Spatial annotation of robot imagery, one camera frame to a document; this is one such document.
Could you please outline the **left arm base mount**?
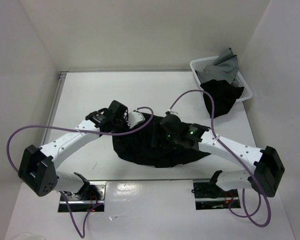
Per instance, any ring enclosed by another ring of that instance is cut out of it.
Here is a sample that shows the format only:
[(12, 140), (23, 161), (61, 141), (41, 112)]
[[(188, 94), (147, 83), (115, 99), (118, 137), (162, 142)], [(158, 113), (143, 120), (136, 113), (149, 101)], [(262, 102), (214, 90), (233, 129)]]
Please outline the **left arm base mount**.
[(104, 212), (106, 197), (106, 181), (90, 181), (91, 190), (84, 196), (64, 191), (72, 213)]

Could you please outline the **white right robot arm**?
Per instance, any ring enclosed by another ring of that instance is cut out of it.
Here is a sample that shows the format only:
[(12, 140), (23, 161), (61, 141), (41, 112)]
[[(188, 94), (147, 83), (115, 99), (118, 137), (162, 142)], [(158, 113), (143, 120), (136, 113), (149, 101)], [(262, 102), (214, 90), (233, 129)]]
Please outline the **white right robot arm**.
[(213, 133), (210, 127), (196, 123), (187, 126), (174, 114), (160, 121), (167, 140), (184, 148), (208, 153), (241, 166), (242, 170), (216, 171), (210, 178), (209, 192), (219, 197), (233, 189), (253, 189), (273, 198), (285, 172), (277, 150), (264, 149), (235, 142)]

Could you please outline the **black pleated skirt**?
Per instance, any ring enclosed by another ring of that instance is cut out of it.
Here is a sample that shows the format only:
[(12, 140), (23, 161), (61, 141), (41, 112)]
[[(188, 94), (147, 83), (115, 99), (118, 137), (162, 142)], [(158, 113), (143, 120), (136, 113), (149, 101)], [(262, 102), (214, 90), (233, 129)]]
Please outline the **black pleated skirt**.
[(162, 116), (155, 115), (143, 129), (128, 135), (113, 136), (112, 146), (118, 157), (137, 165), (172, 168), (210, 155), (169, 141), (166, 132), (160, 127), (162, 119)]

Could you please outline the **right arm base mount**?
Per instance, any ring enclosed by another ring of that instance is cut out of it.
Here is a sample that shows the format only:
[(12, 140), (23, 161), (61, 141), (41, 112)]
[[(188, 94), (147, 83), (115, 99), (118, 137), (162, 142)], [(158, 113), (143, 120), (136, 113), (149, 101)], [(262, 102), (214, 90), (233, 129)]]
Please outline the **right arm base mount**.
[(193, 181), (191, 193), (194, 195), (196, 210), (221, 210), (229, 206), (235, 209), (241, 208), (237, 189), (224, 191), (208, 181)]

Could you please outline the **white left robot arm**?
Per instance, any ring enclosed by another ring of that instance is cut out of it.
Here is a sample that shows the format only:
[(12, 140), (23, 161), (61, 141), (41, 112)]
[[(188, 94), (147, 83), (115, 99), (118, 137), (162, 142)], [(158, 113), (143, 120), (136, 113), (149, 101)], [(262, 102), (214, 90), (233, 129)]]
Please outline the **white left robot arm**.
[(58, 139), (40, 147), (28, 146), (18, 176), (39, 197), (62, 191), (83, 200), (97, 189), (80, 173), (64, 173), (58, 171), (58, 167), (80, 148), (106, 133), (125, 133), (145, 120), (142, 113), (129, 112), (125, 105), (114, 100), (108, 108), (89, 113), (75, 129)]

